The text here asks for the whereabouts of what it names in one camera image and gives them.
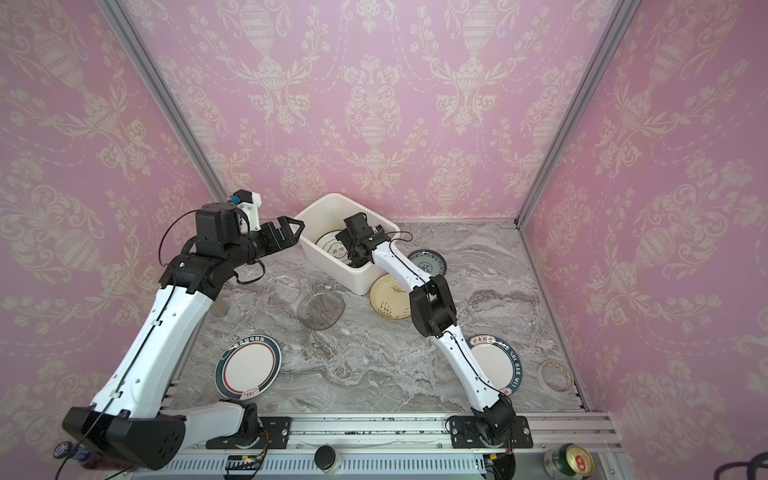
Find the white plate green cloud emblem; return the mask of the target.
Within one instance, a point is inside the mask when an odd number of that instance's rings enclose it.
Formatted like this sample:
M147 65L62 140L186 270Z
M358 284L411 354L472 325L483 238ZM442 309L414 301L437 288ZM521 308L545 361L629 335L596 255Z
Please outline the white plate green cloud emblem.
M347 248L336 238L339 233L340 230L333 230L324 234L316 241L316 245L334 259L350 266L352 262L348 257Z

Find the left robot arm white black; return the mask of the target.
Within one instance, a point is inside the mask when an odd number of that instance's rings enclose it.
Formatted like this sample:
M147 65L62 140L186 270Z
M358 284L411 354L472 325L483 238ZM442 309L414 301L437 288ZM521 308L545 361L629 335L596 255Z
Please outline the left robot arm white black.
M298 243L305 224L258 219L244 191L193 212L196 233L166 263L148 317L119 366L87 406L66 413L63 430L97 454L104 470L159 470L182 450L225 438L250 447L263 438L256 408L219 401L180 413L161 410L168 388L223 286L238 268Z

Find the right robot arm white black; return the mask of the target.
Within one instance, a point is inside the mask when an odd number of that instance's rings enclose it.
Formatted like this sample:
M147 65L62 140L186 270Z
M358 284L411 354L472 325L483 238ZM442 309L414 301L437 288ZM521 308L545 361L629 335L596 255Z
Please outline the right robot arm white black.
M357 267L371 263L384 269L408 293L414 327L437 346L453 368L481 438L494 446L509 442L517 418L512 401L492 385L471 352L458 325L457 309L444 276L417 267L396 247L391 234L381 226L368 224L365 213L346 218L344 224L336 238L346 248L349 260Z

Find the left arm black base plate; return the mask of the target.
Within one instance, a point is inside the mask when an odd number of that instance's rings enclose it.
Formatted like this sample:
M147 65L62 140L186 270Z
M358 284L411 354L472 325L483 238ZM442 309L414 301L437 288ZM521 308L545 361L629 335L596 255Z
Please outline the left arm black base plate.
M259 419L257 436L250 443L239 443L235 436L218 437L206 442L209 450L258 449L267 447L271 450L285 450L290 438L292 418L287 416L267 416Z

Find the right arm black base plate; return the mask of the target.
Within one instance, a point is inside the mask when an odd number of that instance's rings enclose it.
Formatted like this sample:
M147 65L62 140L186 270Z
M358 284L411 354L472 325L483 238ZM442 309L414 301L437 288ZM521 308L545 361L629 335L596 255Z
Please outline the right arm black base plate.
M454 449L531 449L534 441L531 435L528 419L518 416L512 423L511 429L497 443L485 440L477 428L476 418L472 415L449 416L445 428L451 437Z

